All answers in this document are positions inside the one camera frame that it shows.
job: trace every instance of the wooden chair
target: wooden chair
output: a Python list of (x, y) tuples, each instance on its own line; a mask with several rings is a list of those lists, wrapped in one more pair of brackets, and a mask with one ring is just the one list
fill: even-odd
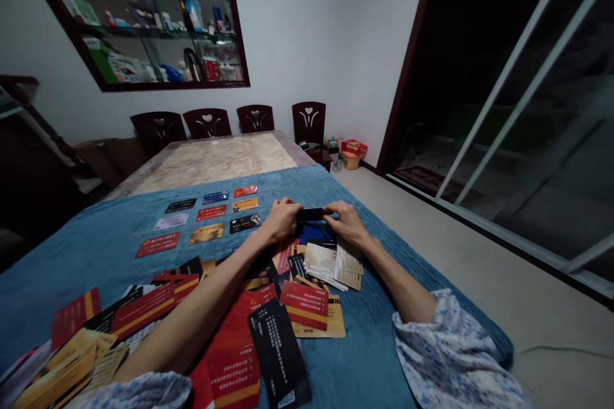
[(186, 141), (181, 115), (174, 112), (147, 112), (130, 117), (147, 158), (171, 142)]
[(196, 109), (184, 113), (192, 139), (232, 135), (228, 112), (224, 109)]
[(270, 105), (246, 105), (237, 109), (241, 132), (248, 134), (252, 132), (273, 131), (275, 122), (273, 121), (273, 108)]
[(292, 106), (294, 120), (294, 141), (299, 144), (324, 144), (324, 120), (326, 104), (322, 102), (299, 102)]
[[(292, 119), (294, 120), (294, 141), (299, 144), (303, 141), (324, 145), (324, 122), (326, 120), (326, 104), (322, 102), (299, 102), (292, 106)], [(332, 158), (323, 148), (306, 150), (313, 161), (331, 172)]]

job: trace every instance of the doormat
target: doormat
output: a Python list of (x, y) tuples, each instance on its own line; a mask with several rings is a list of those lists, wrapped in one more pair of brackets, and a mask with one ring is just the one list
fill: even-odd
[[(420, 188), (426, 189), (426, 192), (433, 196), (437, 194), (441, 188), (441, 184), (443, 184), (443, 181), (445, 180), (445, 177), (441, 174), (437, 174), (423, 166), (410, 166), (407, 168), (397, 169), (395, 172), (410, 182), (417, 184), (420, 186)], [(441, 197), (450, 203), (454, 203), (464, 187), (465, 186), (463, 184), (456, 181), (450, 181)], [(467, 203), (485, 196), (485, 194), (471, 189), (462, 200), (462, 204), (466, 205)]]

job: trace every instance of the person's left hand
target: person's left hand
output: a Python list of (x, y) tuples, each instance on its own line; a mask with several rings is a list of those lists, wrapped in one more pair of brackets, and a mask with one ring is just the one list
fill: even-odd
[(294, 203), (288, 197), (273, 201), (271, 212), (260, 231), (271, 244), (282, 241), (296, 230), (296, 213), (303, 208), (301, 203)]

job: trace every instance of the hand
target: hand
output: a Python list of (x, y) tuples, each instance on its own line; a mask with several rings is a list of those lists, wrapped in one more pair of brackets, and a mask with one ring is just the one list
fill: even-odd
[[(333, 228), (337, 235), (341, 235), (343, 239), (362, 249), (364, 244), (369, 241), (371, 235), (366, 230), (363, 221), (356, 212), (356, 209), (351, 204), (345, 201), (336, 201), (328, 206), (325, 206), (324, 220)], [(337, 213), (339, 220), (333, 219), (327, 214)]]
[(273, 201), (271, 212), (260, 228), (269, 244), (282, 241), (296, 231), (296, 213), (303, 208), (301, 203), (294, 203), (288, 197)]

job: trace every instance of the marble tabletop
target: marble tabletop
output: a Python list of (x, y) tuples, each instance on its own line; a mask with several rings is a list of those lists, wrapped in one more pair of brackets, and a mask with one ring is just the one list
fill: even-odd
[(283, 131), (180, 141), (168, 144), (105, 201), (313, 163)]

